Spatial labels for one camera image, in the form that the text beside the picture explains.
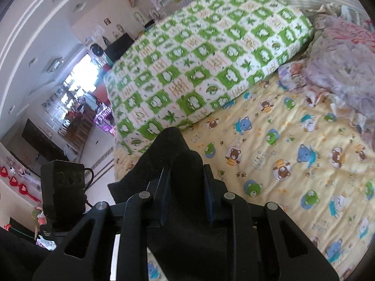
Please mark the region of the black pants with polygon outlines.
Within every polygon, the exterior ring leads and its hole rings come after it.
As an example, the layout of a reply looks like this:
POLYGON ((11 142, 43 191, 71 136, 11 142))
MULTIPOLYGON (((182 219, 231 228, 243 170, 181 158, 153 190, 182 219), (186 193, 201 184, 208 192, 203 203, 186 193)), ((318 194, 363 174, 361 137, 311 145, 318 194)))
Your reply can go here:
POLYGON ((116 203, 146 189, 154 205, 147 245, 168 280, 257 280, 250 206, 230 195, 176 128, 158 135, 122 180, 116 203))

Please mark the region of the dark wooden cabinet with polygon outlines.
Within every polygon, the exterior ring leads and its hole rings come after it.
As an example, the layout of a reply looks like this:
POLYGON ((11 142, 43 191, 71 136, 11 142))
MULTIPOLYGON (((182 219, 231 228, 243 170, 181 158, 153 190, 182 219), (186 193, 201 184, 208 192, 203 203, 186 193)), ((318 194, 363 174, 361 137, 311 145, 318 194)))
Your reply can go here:
POLYGON ((38 127, 28 119, 23 128, 22 138, 25 139, 47 161, 69 159, 63 150, 54 144, 38 127))

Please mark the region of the green white checkered pillow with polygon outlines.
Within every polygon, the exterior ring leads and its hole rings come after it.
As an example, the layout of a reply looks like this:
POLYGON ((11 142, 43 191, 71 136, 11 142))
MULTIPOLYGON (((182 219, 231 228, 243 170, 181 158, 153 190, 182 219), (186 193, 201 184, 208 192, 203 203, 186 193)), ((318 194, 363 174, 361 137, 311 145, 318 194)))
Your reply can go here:
POLYGON ((141 154, 169 127, 186 129, 289 61, 312 37, 283 0, 195 0, 138 38, 104 76, 116 139, 141 154))

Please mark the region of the pink floral pillow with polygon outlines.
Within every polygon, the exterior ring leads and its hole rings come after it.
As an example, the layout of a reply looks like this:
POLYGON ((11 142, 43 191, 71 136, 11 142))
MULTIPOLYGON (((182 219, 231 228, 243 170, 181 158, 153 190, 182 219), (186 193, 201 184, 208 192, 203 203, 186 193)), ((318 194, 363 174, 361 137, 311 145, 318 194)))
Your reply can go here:
POLYGON ((335 3, 306 14, 313 21, 313 40, 298 60, 278 68, 281 85, 302 93, 309 107, 328 98, 334 119, 348 119, 373 148, 374 25, 335 3))

